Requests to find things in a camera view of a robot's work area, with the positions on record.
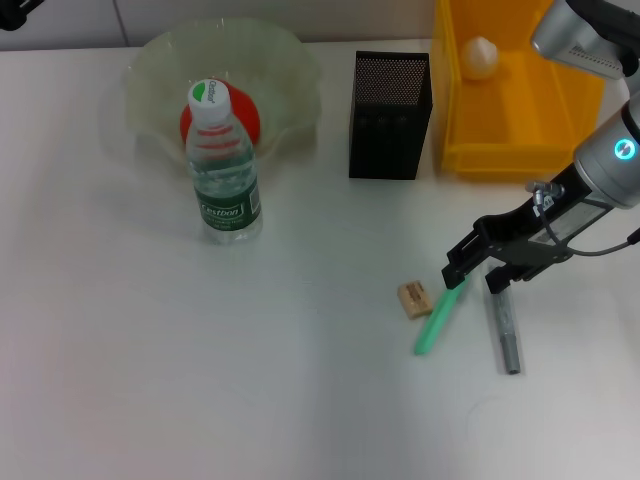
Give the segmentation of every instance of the eraser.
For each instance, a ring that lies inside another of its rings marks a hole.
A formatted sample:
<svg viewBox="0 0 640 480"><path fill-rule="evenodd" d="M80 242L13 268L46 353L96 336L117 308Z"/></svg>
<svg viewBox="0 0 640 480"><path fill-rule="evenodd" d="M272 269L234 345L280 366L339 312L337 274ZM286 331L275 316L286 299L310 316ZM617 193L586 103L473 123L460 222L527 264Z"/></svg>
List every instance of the eraser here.
<svg viewBox="0 0 640 480"><path fill-rule="evenodd" d="M407 312L407 317L411 320L428 315L433 311L433 304L418 281L400 285L398 298L404 311Z"/></svg>

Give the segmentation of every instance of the green highlighter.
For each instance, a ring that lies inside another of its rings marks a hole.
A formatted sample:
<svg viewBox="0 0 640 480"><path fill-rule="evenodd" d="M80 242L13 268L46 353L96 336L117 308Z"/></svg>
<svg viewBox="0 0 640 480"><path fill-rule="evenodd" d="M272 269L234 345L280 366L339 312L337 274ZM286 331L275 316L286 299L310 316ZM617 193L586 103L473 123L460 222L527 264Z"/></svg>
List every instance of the green highlighter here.
<svg viewBox="0 0 640 480"><path fill-rule="evenodd" d="M416 355L424 355L429 353L438 339L440 330L447 323L451 310L456 305L458 297L467 285L469 277L466 277L464 281L453 290L446 290L442 296L438 299L436 307L429 316L429 320L425 323L424 328L418 336L416 346L413 353Z"/></svg>

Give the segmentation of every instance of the yellow plastic bin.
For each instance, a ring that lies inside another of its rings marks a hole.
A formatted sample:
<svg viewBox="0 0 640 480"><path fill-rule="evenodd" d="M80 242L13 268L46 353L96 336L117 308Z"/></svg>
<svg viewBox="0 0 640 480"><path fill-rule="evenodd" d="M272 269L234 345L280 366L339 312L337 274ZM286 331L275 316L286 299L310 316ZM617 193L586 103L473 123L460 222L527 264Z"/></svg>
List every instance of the yellow plastic bin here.
<svg viewBox="0 0 640 480"><path fill-rule="evenodd" d="M443 171L477 181L546 178L596 125L604 80L545 60L529 44L551 0L437 0L432 134ZM460 76L458 54L483 36L500 52L488 80Z"/></svg>

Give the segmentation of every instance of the bottle label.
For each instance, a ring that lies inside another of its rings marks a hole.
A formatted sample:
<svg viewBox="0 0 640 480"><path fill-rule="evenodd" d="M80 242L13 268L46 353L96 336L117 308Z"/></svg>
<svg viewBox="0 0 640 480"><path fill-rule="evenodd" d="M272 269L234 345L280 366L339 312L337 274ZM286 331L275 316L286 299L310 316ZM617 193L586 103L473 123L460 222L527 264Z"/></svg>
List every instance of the bottle label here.
<svg viewBox="0 0 640 480"><path fill-rule="evenodd" d="M258 179L244 192L233 197L215 198L196 190L200 214L204 222L216 230L242 230L260 215Z"/></svg>

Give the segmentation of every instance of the plastic bottle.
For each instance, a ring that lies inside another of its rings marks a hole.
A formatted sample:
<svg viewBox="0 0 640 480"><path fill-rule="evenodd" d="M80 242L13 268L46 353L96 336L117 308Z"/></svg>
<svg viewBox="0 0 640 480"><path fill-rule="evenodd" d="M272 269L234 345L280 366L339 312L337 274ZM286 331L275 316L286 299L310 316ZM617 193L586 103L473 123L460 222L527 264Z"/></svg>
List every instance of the plastic bottle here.
<svg viewBox="0 0 640 480"><path fill-rule="evenodd" d="M206 231L221 245L257 236L262 212L255 154L231 112L229 90L220 81L202 80L189 90L189 106L187 161Z"/></svg>

